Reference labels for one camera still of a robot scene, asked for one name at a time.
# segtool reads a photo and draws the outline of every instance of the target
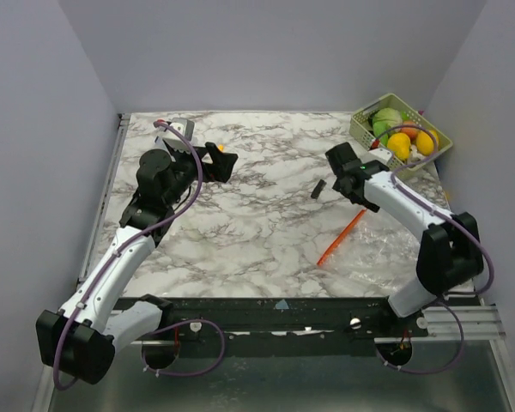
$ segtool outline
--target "orange object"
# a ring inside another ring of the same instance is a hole
[[[415,125],[415,123],[412,120],[404,120],[403,124]],[[418,137],[419,130],[414,129],[413,127],[403,127],[401,129],[401,132],[410,137],[410,140],[413,142]]]
[[[173,347],[175,348],[176,354],[179,352],[179,347],[181,344],[179,343],[179,328],[175,328],[174,338],[173,338]]]
[[[349,223],[347,225],[347,227],[345,227],[343,229],[343,231],[340,233],[340,235],[336,238],[336,240],[334,240],[334,242],[328,246],[328,249],[326,249],[326,252],[323,253],[323,256],[320,257],[320,259],[318,260],[317,262],[317,265],[318,266],[322,266],[323,263],[326,261],[326,259],[332,254],[332,252],[337,249],[337,247],[343,242],[343,240],[347,237],[347,235],[349,234],[349,232],[351,232],[351,230],[353,230],[353,227],[356,226],[356,224],[359,222],[359,220],[361,219],[361,217],[367,212],[366,209],[363,209],[361,210],[357,216],[355,216],[353,218],[353,220],[351,221],[351,223]]]

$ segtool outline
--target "cable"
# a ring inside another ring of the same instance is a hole
[[[200,190],[203,186],[203,167],[200,164],[200,157],[198,156],[197,151],[192,147],[191,143],[185,139],[185,137],[179,133],[175,128],[170,126],[168,123],[164,121],[156,121],[153,123],[154,127],[164,127],[165,129],[171,131],[175,136],[183,142],[183,144],[189,149],[189,151],[192,154],[192,157],[195,159],[195,164],[197,166],[197,188],[195,189],[195,194],[191,198],[191,200],[176,214],[171,215],[170,217],[164,219],[163,221],[159,221],[158,223],[154,224],[153,226],[147,227],[146,229],[142,230],[139,233],[134,234],[131,238],[126,240],[122,245],[118,247],[118,249],[113,253],[103,264],[95,278],[92,280],[90,285],[88,286],[88,289],[86,289],[86,293],[80,298],[80,306],[83,307],[83,305],[86,303],[86,301],[89,299],[91,293],[94,291],[97,284],[100,282],[103,275],[106,273],[106,271],[111,266],[112,262],[116,258],[119,258],[122,254],[122,251],[126,249],[130,244],[136,240],[139,239],[142,236],[145,236],[148,233],[153,232],[155,229],[158,229],[160,227],[163,227],[170,223],[171,221],[174,221],[178,217],[180,217],[183,213],[187,211],[188,208],[192,206],[192,204],[197,200],[198,195],[200,194]],[[65,343],[65,339],[67,337],[67,334],[69,333],[70,327],[75,322],[76,317],[80,313],[82,309],[80,307],[76,307],[76,309],[71,313],[70,317],[67,319],[67,323],[63,327],[63,330],[61,331],[61,335],[59,336],[58,345],[56,347],[55,356],[53,358],[53,383],[58,391],[66,391],[72,385],[76,383],[78,380],[77,378],[73,378],[68,384],[63,385],[59,380],[59,362],[61,361],[61,353],[63,352],[63,346]]]
[[[217,330],[217,333],[220,336],[221,349],[220,349],[220,353],[218,354],[218,356],[215,359],[214,363],[212,363],[209,367],[205,367],[204,369],[202,369],[200,371],[195,371],[195,372],[171,372],[171,371],[166,371],[164,369],[153,369],[152,367],[149,367],[147,365],[147,361],[145,360],[145,355],[142,353],[141,359],[142,359],[143,364],[145,365],[145,367],[143,368],[143,371],[146,372],[147,370],[149,370],[151,372],[154,372],[154,373],[156,373],[156,377],[157,378],[158,378],[158,375],[176,376],[176,377],[180,377],[180,378],[189,378],[189,377],[193,377],[193,376],[204,375],[205,373],[208,373],[212,369],[215,369],[221,363],[221,361],[223,360],[223,355],[225,354],[225,336],[223,335],[223,331],[221,330],[221,328],[217,324],[212,322],[211,320],[206,320],[206,319],[184,320],[183,322],[177,322],[176,324],[171,324],[171,325],[167,326],[166,328],[155,330],[154,332],[149,333],[149,334],[150,335],[156,335],[156,334],[159,334],[159,333],[162,333],[162,332],[166,332],[168,330],[176,329],[179,326],[184,326],[186,324],[193,324],[193,323],[209,324],[215,330]]]
[[[188,199],[188,198],[189,198],[189,196],[191,195],[191,191],[192,191],[192,186],[189,186],[189,190],[187,191],[187,196],[185,196],[185,198],[184,198],[182,201],[180,201],[180,202],[178,203],[178,205],[177,205],[177,206],[175,207],[175,209],[173,210],[174,212],[175,212],[177,209],[179,209],[183,203],[185,203],[185,202],[187,201],[187,199]]]
[[[376,355],[382,360],[385,367],[389,367],[390,369],[393,369],[394,371],[402,372],[402,373],[408,373],[410,375],[433,375],[435,373],[441,373],[444,371],[447,371],[451,367],[454,367],[464,355],[464,346],[465,346],[465,336],[464,336],[464,327],[462,326],[462,322],[460,321],[457,314],[444,302],[436,302],[437,305],[443,306],[456,320],[457,328],[460,331],[460,343],[457,348],[457,352],[454,355],[454,357],[443,367],[438,367],[436,369],[430,369],[428,371],[416,371],[415,369],[407,369],[405,367],[398,367],[393,365],[392,363],[389,363],[385,358],[382,356],[382,354],[376,349]]]
[[[421,206],[422,208],[427,210],[429,213],[439,217],[440,219],[447,221],[448,223],[453,225],[457,230],[459,230],[461,233],[463,233],[463,235],[471,243],[473,243],[473,245],[475,245],[477,247],[477,249],[479,249],[479,251],[481,251],[482,255],[484,256],[485,260],[487,261],[488,280],[482,288],[480,288],[479,290],[476,290],[475,292],[450,292],[450,294],[457,294],[457,295],[462,295],[462,296],[475,296],[476,294],[484,294],[485,292],[487,292],[490,289],[490,287],[494,283],[494,263],[492,261],[492,258],[488,254],[487,250],[484,248],[483,245],[481,245],[481,242],[479,242],[479,240],[477,240],[475,236],[473,236],[467,229],[465,229],[465,227],[460,225],[457,221],[454,221],[450,216],[447,216],[444,213],[439,212],[437,209],[430,208],[427,205],[427,203],[423,202],[419,197],[414,195],[408,189],[406,189],[405,187],[398,184],[398,181],[397,181],[397,175],[402,170],[408,169],[409,167],[414,167],[414,166],[418,166],[418,165],[427,163],[428,161],[433,159],[433,157],[435,156],[435,153],[437,152],[437,150],[439,148],[439,145],[437,144],[437,139],[433,136],[433,134],[429,130],[427,130],[424,127],[421,127],[417,124],[400,124],[398,126],[393,126],[390,129],[387,129],[386,131],[381,133],[379,136],[377,136],[376,140],[379,140],[380,137],[382,137],[383,135],[385,135],[391,131],[399,130],[399,129],[402,129],[403,127],[409,127],[412,129],[425,131],[433,140],[434,149],[433,149],[433,152],[429,156],[427,156],[425,159],[422,159],[421,161],[417,161],[415,163],[409,163],[408,165],[402,165],[402,166],[396,168],[391,175],[391,182],[400,192],[402,192],[402,194],[404,194],[404,196],[406,196],[412,202],[418,204],[419,206]]]

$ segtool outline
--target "orange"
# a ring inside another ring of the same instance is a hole
[[[412,120],[404,120],[403,124],[413,124],[415,123]],[[401,129],[401,132],[404,133],[406,136],[410,137],[411,141],[414,141],[418,137],[418,129],[415,129],[413,127],[403,127]]]

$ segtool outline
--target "clear plastic bag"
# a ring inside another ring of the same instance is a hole
[[[369,285],[365,295],[385,296],[415,277],[419,249],[417,239],[393,217],[367,211],[324,268]]]

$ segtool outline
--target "metal floor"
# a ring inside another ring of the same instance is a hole
[[[417,343],[409,366],[436,367],[456,344]],[[210,360],[180,360],[179,370]],[[97,385],[55,392],[51,411],[509,411],[488,342],[469,342],[460,364],[438,375],[393,372],[376,358],[228,358],[199,378],[142,372],[139,348],[115,359]]]

